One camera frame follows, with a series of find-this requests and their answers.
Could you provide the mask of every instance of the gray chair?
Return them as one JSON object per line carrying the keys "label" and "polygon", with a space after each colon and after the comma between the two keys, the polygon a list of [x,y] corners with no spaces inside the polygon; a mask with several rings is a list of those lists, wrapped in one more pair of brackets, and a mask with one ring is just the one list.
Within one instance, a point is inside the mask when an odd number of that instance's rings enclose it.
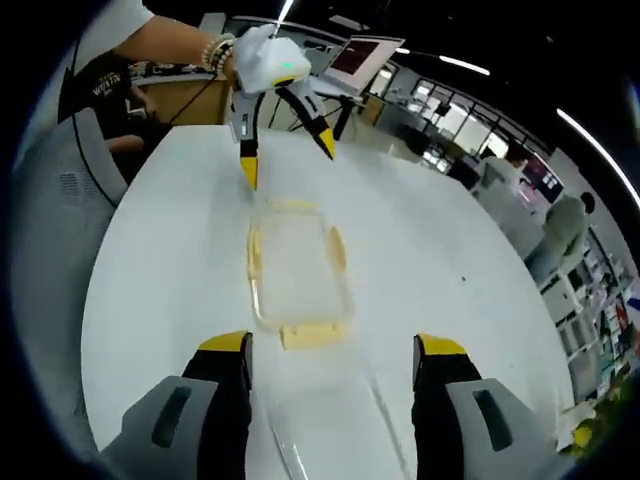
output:
{"label": "gray chair", "polygon": [[95,444],[80,374],[84,302],[127,186],[93,111],[78,113],[76,122],[86,164],[69,118],[32,146],[13,172],[9,265],[16,330],[36,386],[59,433],[86,457]]}

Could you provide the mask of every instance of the person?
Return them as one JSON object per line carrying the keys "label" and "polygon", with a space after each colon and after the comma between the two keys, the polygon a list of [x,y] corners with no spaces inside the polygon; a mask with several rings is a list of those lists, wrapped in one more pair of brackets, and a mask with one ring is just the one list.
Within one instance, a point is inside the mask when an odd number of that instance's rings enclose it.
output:
{"label": "person", "polygon": [[[134,62],[191,64],[209,68],[211,53],[221,40],[221,36],[155,15],[142,5],[141,0],[107,2],[53,72],[23,133],[14,168],[20,164],[26,150],[57,125],[65,75],[79,73],[91,60],[110,50]],[[233,54],[225,61],[222,72],[236,88]]]}
{"label": "person", "polygon": [[504,158],[488,156],[476,167],[476,172],[480,175],[478,187],[488,189],[493,182],[500,181],[510,192],[516,193],[530,155],[522,145],[511,141]]}
{"label": "person", "polygon": [[[144,107],[145,119],[130,119],[127,99]],[[95,111],[109,151],[125,181],[131,183],[171,126],[158,121],[153,99],[131,83],[129,62],[113,50],[93,59],[63,84],[60,119],[86,107]]]}
{"label": "person", "polygon": [[565,195],[551,206],[543,226],[544,237],[524,261],[536,285],[544,283],[563,259],[581,248],[587,215],[593,213],[595,205],[593,195],[585,192],[579,199]]}

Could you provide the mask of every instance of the computer monitor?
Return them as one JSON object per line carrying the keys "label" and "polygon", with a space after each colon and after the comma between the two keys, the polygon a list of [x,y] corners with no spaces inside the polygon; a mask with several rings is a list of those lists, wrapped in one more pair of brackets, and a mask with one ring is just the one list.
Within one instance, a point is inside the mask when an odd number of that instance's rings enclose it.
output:
{"label": "computer monitor", "polygon": [[338,51],[322,78],[350,93],[359,94],[403,43],[400,38],[351,37]]}

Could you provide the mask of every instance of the beaded bracelet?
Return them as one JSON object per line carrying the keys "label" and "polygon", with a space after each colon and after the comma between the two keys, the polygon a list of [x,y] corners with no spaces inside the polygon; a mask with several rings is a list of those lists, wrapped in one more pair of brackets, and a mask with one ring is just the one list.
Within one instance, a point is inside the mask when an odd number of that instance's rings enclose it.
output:
{"label": "beaded bracelet", "polygon": [[211,72],[217,73],[218,75],[222,73],[224,64],[231,55],[232,47],[233,41],[225,40],[221,45],[218,46],[218,48],[216,48],[208,61],[209,70]]}
{"label": "beaded bracelet", "polygon": [[235,37],[230,33],[225,33],[219,37],[212,38],[202,49],[200,65],[206,69],[211,69],[211,57],[225,42],[233,41]]}

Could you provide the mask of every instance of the hand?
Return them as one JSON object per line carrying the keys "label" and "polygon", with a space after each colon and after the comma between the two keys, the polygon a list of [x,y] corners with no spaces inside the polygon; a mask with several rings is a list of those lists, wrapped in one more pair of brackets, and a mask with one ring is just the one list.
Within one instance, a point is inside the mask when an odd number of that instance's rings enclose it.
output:
{"label": "hand", "polygon": [[144,140],[137,135],[123,135],[106,142],[111,153],[140,152],[144,149]]}
{"label": "hand", "polygon": [[147,118],[150,120],[158,119],[158,107],[150,98],[147,98],[147,101],[144,103],[144,111],[147,112]]}

